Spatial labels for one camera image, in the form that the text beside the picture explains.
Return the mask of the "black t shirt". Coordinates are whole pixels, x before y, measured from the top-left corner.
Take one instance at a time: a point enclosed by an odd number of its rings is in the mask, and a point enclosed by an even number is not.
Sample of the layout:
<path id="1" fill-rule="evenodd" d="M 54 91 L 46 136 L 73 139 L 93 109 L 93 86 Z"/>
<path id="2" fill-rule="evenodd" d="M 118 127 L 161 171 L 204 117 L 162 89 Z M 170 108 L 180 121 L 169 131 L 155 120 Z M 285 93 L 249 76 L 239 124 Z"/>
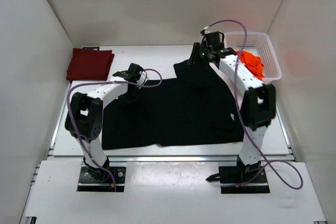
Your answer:
<path id="1" fill-rule="evenodd" d="M 189 146 L 241 142 L 235 99 L 209 64 L 174 65 L 175 78 L 150 80 L 104 109 L 104 150 L 149 145 Z"/>

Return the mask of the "dark red t shirt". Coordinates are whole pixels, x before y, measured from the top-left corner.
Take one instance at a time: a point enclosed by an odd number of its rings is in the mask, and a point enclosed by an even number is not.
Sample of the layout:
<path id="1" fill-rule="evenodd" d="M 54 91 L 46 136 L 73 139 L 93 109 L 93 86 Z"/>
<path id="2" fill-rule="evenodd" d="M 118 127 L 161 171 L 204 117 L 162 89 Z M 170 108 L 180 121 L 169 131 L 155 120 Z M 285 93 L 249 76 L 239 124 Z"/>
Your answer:
<path id="1" fill-rule="evenodd" d="M 67 69 L 67 81 L 106 81 L 114 59 L 112 50 L 74 48 Z"/>

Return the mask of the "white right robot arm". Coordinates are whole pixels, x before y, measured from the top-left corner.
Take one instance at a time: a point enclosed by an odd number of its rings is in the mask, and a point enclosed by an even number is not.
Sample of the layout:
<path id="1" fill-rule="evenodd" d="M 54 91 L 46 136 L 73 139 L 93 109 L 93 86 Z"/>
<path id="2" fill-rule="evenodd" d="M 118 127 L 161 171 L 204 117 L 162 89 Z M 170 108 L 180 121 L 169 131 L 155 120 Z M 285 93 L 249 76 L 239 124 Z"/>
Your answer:
<path id="1" fill-rule="evenodd" d="M 236 177 L 247 182 L 261 169 L 264 136 L 276 115 L 276 89 L 253 75 L 235 50 L 225 47 L 223 33 L 203 29 L 201 35 L 202 41 L 194 43 L 188 62 L 214 63 L 234 83 L 234 93 L 243 97 L 237 114 L 245 133 L 237 157 Z"/>

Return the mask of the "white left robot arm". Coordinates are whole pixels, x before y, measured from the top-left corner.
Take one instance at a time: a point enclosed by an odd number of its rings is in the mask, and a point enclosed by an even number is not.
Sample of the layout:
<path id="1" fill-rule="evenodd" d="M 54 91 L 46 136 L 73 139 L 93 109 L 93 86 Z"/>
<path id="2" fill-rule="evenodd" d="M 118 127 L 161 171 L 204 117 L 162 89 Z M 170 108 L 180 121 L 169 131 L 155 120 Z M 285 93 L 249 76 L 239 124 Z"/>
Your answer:
<path id="1" fill-rule="evenodd" d="M 110 177 L 109 161 L 99 139 L 103 110 L 120 96 L 133 93 L 148 80 L 145 70 L 131 63 L 128 70 L 118 71 L 107 82 L 97 83 L 88 93 L 76 92 L 67 98 L 65 129 L 74 137 L 84 154 L 84 164 L 91 177 L 105 182 Z"/>

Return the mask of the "orange t shirt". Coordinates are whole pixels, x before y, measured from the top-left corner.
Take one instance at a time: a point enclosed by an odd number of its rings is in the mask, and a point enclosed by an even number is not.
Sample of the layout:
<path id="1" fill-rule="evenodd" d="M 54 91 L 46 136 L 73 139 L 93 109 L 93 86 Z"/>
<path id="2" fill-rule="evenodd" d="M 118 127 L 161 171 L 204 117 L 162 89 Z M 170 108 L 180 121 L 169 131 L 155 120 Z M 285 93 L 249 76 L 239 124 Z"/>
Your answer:
<path id="1" fill-rule="evenodd" d="M 264 64 L 260 57 L 257 57 L 247 51 L 236 51 L 240 55 L 240 61 L 244 66 L 260 81 L 265 77 L 263 75 Z"/>

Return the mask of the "white plastic laundry basket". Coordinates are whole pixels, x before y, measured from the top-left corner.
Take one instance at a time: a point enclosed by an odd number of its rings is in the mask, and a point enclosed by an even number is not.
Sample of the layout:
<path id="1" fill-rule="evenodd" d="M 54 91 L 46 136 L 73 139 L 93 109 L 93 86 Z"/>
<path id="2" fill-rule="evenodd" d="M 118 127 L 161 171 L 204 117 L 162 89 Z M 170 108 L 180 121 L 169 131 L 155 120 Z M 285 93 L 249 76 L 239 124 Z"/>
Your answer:
<path id="1" fill-rule="evenodd" d="M 224 35 L 224 44 L 226 47 L 231 47 L 235 51 L 241 49 L 245 38 L 245 33 L 243 31 L 226 32 Z M 244 51 L 261 58 L 261 61 L 264 64 L 264 83 L 270 83 L 272 81 L 281 79 L 282 72 L 280 65 L 278 63 L 271 40 L 267 34 L 248 31 Z"/>

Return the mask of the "dark logo sticker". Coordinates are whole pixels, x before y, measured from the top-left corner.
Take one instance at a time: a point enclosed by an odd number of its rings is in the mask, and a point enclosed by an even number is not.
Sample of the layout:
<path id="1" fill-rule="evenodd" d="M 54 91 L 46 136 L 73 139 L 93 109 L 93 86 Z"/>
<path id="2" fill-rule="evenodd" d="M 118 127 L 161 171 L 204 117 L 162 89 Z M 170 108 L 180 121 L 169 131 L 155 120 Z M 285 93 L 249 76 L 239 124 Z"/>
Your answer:
<path id="1" fill-rule="evenodd" d="M 100 47 L 82 47 L 82 49 L 85 49 L 85 50 L 100 50 Z"/>

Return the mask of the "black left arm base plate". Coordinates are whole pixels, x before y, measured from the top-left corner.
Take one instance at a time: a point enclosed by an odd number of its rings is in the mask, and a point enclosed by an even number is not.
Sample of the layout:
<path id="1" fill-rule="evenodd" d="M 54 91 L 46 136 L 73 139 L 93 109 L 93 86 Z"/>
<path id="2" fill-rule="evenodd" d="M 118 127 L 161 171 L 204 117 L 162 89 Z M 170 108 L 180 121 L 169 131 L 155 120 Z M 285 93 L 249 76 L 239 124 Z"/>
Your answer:
<path id="1" fill-rule="evenodd" d="M 125 166 L 110 165 L 110 172 L 114 180 L 109 174 L 101 176 L 92 176 L 89 168 L 84 163 L 81 164 L 81 170 L 78 178 L 77 191 L 80 192 L 105 192 L 105 193 L 123 193 L 125 186 L 125 176 L 127 168 Z"/>

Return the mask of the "aluminium front table rail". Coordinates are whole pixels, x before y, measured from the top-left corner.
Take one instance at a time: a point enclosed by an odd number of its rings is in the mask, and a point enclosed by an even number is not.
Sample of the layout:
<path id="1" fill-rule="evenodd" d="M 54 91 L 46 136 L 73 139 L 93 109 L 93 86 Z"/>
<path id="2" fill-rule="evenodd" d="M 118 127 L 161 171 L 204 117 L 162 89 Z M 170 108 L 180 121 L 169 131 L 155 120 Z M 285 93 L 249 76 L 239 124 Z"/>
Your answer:
<path id="1" fill-rule="evenodd" d="M 81 156 L 55 156 L 48 155 L 47 160 L 59 159 L 82 159 Z M 268 155 L 270 161 L 281 160 L 292 162 L 295 160 L 292 154 Z M 236 155 L 226 156 L 109 156 L 110 162 L 234 162 Z"/>

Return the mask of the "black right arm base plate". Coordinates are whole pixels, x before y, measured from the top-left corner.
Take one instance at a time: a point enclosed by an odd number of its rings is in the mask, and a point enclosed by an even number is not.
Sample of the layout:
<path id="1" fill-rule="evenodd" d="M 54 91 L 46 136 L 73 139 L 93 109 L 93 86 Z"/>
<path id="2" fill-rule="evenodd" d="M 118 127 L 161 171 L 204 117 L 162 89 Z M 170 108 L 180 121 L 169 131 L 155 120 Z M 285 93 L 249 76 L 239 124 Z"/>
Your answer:
<path id="1" fill-rule="evenodd" d="M 270 188 L 266 172 L 243 175 L 237 166 L 220 166 L 218 173 L 206 178 L 207 182 L 220 182 L 221 194 L 268 194 Z"/>

